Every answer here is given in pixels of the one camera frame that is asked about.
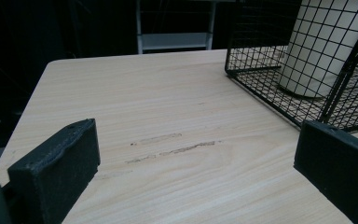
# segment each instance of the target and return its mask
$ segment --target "black wire basket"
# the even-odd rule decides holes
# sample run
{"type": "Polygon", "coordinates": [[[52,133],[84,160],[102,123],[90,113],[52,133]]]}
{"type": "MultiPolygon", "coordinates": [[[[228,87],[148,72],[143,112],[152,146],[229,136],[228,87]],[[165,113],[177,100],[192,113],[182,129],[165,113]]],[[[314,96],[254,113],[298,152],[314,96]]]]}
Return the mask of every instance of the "black wire basket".
{"type": "Polygon", "coordinates": [[[237,0],[226,72],[297,126],[358,130],[358,0],[237,0]]]}

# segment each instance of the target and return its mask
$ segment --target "light wood tabletop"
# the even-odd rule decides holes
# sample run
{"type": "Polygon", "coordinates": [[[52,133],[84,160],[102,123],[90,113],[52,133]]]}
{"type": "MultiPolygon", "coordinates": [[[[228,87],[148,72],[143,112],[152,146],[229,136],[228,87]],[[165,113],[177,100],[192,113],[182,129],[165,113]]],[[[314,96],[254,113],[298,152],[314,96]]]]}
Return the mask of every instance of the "light wood tabletop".
{"type": "Polygon", "coordinates": [[[293,168],[299,130],[230,80],[225,58],[50,63],[0,159],[1,185],[60,128],[95,118],[102,164],[65,223],[350,223],[293,168]]]}

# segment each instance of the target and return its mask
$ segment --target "white cup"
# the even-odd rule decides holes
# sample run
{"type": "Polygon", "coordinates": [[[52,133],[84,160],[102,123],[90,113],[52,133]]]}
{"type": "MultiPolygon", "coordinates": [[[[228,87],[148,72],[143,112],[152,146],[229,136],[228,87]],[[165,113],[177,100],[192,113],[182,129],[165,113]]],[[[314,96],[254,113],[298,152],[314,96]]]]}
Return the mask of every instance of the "white cup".
{"type": "Polygon", "coordinates": [[[281,68],[281,87],[301,96],[328,95],[358,40],[357,11],[358,0],[303,0],[281,68]]]}

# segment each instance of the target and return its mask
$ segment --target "table surface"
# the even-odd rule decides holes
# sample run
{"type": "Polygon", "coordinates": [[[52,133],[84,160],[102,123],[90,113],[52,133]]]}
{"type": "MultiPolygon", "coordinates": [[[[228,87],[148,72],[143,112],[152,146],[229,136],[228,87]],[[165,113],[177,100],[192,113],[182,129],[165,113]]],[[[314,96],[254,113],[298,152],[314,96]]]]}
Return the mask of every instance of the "table surface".
{"type": "Polygon", "coordinates": [[[66,223],[350,223],[293,168],[299,130],[230,80],[225,58],[50,63],[0,159],[0,183],[60,128],[96,118],[102,164],[66,223]]]}

